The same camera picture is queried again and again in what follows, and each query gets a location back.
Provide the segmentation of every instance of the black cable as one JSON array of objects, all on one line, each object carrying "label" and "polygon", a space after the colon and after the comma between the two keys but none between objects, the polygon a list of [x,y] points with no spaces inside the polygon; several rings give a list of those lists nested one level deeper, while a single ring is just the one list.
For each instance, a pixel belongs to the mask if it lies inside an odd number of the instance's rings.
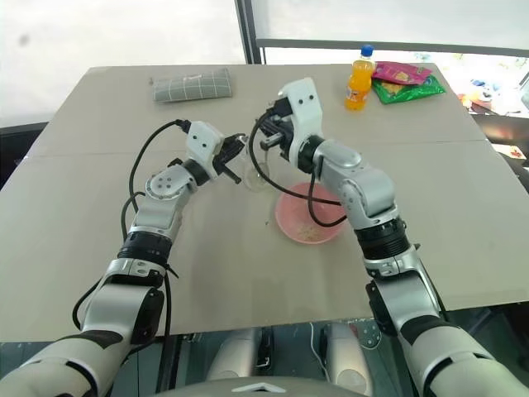
[{"label": "black cable", "polygon": [[84,302],[84,300],[98,287],[99,279],[96,284],[92,285],[88,291],[86,291],[81,298],[77,301],[74,308],[72,309],[72,320],[74,320],[75,327],[80,331],[81,330],[81,322],[79,321],[79,308],[81,307],[81,304]]},{"label": "black cable", "polygon": [[340,219],[337,219],[333,222],[323,222],[317,218],[316,214],[314,213],[314,207],[312,206],[312,201],[313,201],[312,194],[314,192],[315,183],[316,183],[316,173],[313,171],[311,174],[311,184],[308,187],[308,200],[307,200],[308,213],[311,214],[312,220],[318,225],[320,225],[321,227],[333,227],[333,226],[339,225],[340,223],[344,222],[347,219],[347,215],[344,215]]},{"label": "black cable", "polygon": [[[166,122],[162,127],[158,128],[156,131],[154,131],[149,138],[147,138],[147,141],[143,144],[141,147],[140,152],[138,153],[138,156],[136,157],[136,160],[134,161],[134,165],[132,166],[131,173],[129,174],[129,195],[134,195],[134,175],[136,174],[136,170],[138,168],[138,165],[140,164],[141,157],[143,157],[143,154],[147,150],[147,146],[152,142],[153,139],[155,139],[163,130],[166,130],[167,128],[171,126],[176,126],[178,123],[182,122],[181,120],[173,120],[172,122]],[[138,212],[138,204],[136,203],[136,200],[132,199],[132,207],[134,207],[134,210]]]},{"label": "black cable", "polygon": [[126,240],[126,224],[125,224],[125,216],[126,211],[129,208],[129,205],[131,205],[132,200],[136,198],[136,196],[145,196],[145,193],[143,192],[135,192],[131,197],[129,197],[126,202],[123,204],[122,207],[122,216],[121,216],[121,225],[122,225],[122,235],[123,235],[123,241]]},{"label": "black cable", "polygon": [[[260,175],[262,179],[264,179],[266,182],[274,186],[277,190],[282,191],[283,193],[290,194],[291,196],[297,197],[299,199],[306,199],[308,200],[308,196],[305,194],[300,194],[293,192],[292,190],[288,190],[281,186],[280,184],[276,184],[273,180],[269,178],[269,176],[263,172],[261,167],[259,166],[259,163],[257,162],[257,158],[255,157],[254,153],[254,140],[255,135],[257,134],[257,131],[259,130],[260,125],[263,123],[263,121],[269,117],[272,114],[272,111],[269,109],[267,110],[261,117],[257,119],[255,122],[253,128],[251,129],[250,137],[248,138],[248,153],[250,154],[251,162],[255,167],[255,170]],[[312,198],[312,201],[316,201],[317,203],[324,203],[324,204],[331,204],[331,205],[341,205],[339,201],[334,200],[325,200],[324,198]]]},{"label": "black cable", "polygon": [[[165,329],[164,329],[164,341],[162,342],[162,353],[160,355],[160,366],[158,368],[158,377],[160,374],[165,373],[165,362],[166,357],[169,354],[169,334],[171,332],[171,311],[172,311],[172,301],[171,301],[171,285],[169,282],[169,276],[165,273],[164,276],[165,284]],[[161,385],[156,386],[156,393],[159,393]]]}]

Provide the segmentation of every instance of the green snack bag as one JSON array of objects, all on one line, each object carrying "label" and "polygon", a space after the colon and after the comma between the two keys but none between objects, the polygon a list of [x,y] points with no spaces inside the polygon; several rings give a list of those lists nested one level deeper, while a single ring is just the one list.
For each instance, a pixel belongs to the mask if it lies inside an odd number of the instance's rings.
[{"label": "green snack bag", "polygon": [[437,79],[429,75],[423,84],[401,85],[387,81],[373,79],[373,88],[382,103],[397,103],[425,98],[436,93],[444,93],[445,89]]}]

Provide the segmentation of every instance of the pink bowl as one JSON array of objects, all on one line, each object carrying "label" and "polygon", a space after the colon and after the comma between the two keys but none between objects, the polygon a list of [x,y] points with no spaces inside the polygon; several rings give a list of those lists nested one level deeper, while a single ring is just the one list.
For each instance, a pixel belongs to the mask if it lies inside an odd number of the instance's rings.
[{"label": "pink bowl", "polygon": [[[308,194],[309,186],[309,183],[302,183],[296,184],[288,189],[296,193]],[[313,196],[320,199],[338,199],[334,194],[327,192],[319,184],[314,185]],[[322,222],[332,222],[346,214],[343,207],[338,205],[312,203],[312,206],[317,218]],[[308,212],[306,199],[297,198],[286,193],[279,196],[279,200],[275,206],[275,220],[284,234],[294,241],[303,244],[321,244],[322,242],[328,242],[348,223],[345,220],[334,227],[321,227],[312,220]]]}]

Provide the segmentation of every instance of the pink snack bag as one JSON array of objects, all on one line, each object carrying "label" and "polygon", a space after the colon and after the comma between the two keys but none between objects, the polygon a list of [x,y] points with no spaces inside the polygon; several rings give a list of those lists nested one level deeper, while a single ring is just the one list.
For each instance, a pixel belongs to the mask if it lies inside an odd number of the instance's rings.
[{"label": "pink snack bag", "polygon": [[412,85],[423,84],[430,74],[431,70],[421,66],[399,64],[398,62],[377,62],[372,77],[391,83]]}]

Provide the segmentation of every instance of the bottle label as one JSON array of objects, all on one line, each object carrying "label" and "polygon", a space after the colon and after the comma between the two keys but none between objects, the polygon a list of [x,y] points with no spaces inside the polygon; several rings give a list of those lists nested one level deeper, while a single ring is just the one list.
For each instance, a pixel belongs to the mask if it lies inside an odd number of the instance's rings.
[{"label": "bottle label", "polygon": [[365,102],[369,91],[357,91],[347,87],[347,99],[351,102]]}]

